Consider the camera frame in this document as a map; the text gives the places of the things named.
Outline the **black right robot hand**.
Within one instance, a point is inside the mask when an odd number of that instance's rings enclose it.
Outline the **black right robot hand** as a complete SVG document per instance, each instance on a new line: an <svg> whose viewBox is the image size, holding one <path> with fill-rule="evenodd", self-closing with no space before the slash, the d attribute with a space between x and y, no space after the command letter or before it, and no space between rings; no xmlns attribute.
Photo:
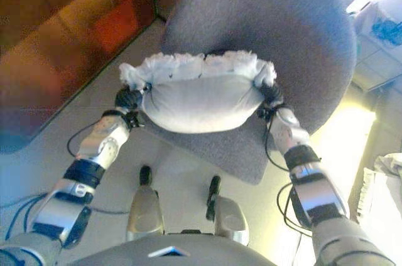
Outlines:
<svg viewBox="0 0 402 266"><path fill-rule="evenodd" d="M266 109L274 109L284 103L283 92L276 83L272 86L262 84L259 87L259 91L263 95L262 106Z"/></svg>

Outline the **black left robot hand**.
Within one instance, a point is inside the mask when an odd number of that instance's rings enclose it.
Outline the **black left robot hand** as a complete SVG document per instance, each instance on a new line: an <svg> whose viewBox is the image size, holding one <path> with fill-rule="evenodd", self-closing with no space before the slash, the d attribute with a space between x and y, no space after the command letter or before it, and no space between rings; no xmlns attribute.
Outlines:
<svg viewBox="0 0 402 266"><path fill-rule="evenodd" d="M116 94L114 105L128 110L135 110L141 106L144 94L144 90L131 90L129 85L123 86Z"/></svg>

